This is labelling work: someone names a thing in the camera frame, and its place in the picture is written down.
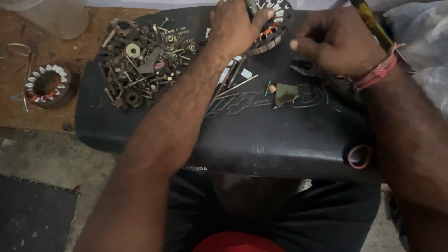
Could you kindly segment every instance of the black pants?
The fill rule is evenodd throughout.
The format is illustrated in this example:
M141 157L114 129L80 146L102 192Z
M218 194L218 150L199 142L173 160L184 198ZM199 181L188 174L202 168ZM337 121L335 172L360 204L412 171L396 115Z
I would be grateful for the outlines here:
M380 185L312 183L272 221L253 223L228 214L205 175L181 170L170 184L164 250L191 251L210 235L237 231L266 237L287 252L360 251L379 208Z

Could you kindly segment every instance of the concrete floor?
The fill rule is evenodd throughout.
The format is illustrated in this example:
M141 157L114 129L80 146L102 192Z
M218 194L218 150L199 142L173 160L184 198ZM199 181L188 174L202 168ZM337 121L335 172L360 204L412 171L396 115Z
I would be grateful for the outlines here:
M14 139L0 139L0 144L0 174L63 188L81 185L66 247L66 252L71 252L114 168L114 158L74 136L57 133L18 130ZM362 252L404 252L394 225L386 217L383 200Z

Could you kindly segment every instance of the white wall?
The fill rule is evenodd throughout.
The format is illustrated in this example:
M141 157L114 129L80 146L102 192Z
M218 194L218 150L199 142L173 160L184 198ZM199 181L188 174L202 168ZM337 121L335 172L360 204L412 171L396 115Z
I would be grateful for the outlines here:
M200 5L215 5L219 0L83 0L86 5L97 7L124 7L144 9L176 9ZM294 9L328 9L338 0L289 0ZM373 10L387 11L409 2L433 0L366 0Z

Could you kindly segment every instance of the white plastic bag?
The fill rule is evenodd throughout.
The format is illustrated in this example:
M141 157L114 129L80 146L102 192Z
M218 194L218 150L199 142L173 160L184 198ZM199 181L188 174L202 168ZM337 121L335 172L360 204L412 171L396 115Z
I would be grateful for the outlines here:
M410 3L384 14L414 78L448 118L448 0Z

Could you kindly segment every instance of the wooden table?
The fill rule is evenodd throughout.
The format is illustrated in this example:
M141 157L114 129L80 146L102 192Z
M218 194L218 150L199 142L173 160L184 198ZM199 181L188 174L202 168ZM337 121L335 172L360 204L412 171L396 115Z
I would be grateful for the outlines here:
M114 18L135 19L154 14L154 9L87 7L90 25L85 33L72 40L61 40L15 12L0 7L0 46L23 43L33 49L31 71L55 61L66 62L82 76L87 61L93 60L102 44L106 28ZM78 97L58 110L43 109L27 103L25 111L22 90L28 58L11 54L0 59L0 127L74 133L74 115Z

